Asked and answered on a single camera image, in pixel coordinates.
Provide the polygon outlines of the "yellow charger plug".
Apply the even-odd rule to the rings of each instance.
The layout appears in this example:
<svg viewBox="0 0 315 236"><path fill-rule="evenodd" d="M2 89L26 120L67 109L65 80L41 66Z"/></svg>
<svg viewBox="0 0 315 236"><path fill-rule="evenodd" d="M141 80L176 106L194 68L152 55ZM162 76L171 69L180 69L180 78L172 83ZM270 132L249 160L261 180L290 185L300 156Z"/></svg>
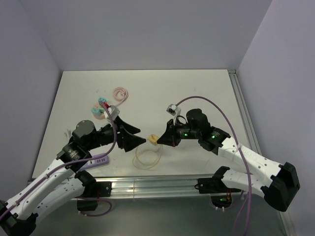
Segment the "yellow charger plug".
<svg viewBox="0 0 315 236"><path fill-rule="evenodd" d="M158 144L158 139L159 137L155 134L151 134L148 136L148 141L153 144L153 145L157 145Z"/></svg>

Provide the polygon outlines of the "round pink power strip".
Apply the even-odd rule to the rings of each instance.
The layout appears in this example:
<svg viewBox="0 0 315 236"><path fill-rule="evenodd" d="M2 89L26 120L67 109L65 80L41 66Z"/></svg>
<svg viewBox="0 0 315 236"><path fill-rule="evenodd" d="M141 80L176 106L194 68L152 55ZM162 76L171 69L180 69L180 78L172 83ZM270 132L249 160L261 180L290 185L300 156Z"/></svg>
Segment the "round pink power strip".
<svg viewBox="0 0 315 236"><path fill-rule="evenodd" d="M92 106L91 113L96 119L105 119L105 109L99 104Z"/></svg>

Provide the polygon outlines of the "teal charger plug with cable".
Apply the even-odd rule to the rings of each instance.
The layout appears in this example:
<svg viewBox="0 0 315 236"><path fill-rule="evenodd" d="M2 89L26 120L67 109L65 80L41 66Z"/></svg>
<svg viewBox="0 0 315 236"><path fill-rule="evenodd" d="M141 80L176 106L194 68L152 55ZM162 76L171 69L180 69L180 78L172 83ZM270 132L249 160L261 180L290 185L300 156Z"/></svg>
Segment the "teal charger plug with cable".
<svg viewBox="0 0 315 236"><path fill-rule="evenodd" d="M99 118L102 115L102 112L100 111L99 107L92 107L91 113L93 114L95 118Z"/></svg>

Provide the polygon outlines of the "blue adapter plug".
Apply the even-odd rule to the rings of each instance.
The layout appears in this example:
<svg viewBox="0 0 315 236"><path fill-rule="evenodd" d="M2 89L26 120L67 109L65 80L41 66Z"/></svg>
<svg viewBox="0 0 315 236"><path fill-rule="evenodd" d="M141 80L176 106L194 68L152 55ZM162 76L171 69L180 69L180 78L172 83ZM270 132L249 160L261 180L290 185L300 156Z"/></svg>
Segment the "blue adapter plug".
<svg viewBox="0 0 315 236"><path fill-rule="evenodd" d="M107 100L106 100L105 98L103 98L103 97L100 97L100 98L98 99L98 103L99 103L100 106L102 106L102 105L104 105L105 103L107 103Z"/></svg>

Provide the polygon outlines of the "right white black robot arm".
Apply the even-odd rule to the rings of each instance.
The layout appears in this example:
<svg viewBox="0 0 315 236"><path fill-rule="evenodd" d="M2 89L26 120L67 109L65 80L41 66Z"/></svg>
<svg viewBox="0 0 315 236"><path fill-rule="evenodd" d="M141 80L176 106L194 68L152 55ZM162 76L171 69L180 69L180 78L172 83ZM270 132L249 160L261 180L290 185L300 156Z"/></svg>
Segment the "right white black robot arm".
<svg viewBox="0 0 315 236"><path fill-rule="evenodd" d="M199 178L195 189L200 194L231 193L251 190L261 196L272 208L285 212L300 189L295 166L261 156L227 132L212 126L201 109L189 110L187 121L179 121L181 109L174 104L167 108L173 118L167 122L160 145L176 147L181 140L197 140L206 151L226 158L239 166L248 166L249 173L241 173L221 166L210 178Z"/></svg>

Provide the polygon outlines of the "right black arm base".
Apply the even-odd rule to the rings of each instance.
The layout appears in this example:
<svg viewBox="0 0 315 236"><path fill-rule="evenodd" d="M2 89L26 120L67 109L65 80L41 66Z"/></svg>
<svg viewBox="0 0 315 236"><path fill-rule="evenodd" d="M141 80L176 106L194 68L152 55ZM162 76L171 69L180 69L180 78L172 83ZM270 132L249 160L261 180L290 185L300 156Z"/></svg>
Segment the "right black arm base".
<svg viewBox="0 0 315 236"><path fill-rule="evenodd" d="M215 207L226 208L232 204L232 193L242 193L237 188L226 187L221 180L216 178L199 178L194 188L199 194L210 194L212 204Z"/></svg>

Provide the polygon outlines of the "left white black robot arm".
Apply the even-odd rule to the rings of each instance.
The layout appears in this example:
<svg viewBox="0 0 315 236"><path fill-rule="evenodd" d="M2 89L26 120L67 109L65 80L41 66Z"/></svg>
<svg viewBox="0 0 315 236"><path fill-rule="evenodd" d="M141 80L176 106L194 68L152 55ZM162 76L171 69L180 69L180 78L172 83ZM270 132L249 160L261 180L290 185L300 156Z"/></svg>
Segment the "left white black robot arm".
<svg viewBox="0 0 315 236"><path fill-rule="evenodd" d="M102 158L91 156L90 150L117 145L125 152L131 151L145 143L139 137L140 129L120 117L110 124L96 130L90 120L79 122L72 132L67 145L57 154L50 166L19 194L0 203L0 226L9 236L29 236L36 228L38 213L36 209L48 208L44 199L65 179L76 175L79 177L78 191L84 196L91 196L96 190L92 177L79 170L89 161Z"/></svg>

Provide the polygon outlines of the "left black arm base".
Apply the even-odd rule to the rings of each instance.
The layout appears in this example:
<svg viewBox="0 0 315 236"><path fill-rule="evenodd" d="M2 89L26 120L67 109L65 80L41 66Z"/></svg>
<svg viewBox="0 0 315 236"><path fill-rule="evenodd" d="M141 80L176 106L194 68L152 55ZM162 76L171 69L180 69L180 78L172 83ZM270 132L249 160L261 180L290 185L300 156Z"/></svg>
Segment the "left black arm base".
<svg viewBox="0 0 315 236"><path fill-rule="evenodd" d="M95 182L85 187L82 195L77 198L76 208L80 214L89 217L103 216L109 213L112 209L112 203L105 199L110 197L112 190L112 182ZM108 209L103 213L91 214L95 212L97 207L101 205L101 202L108 205Z"/></svg>

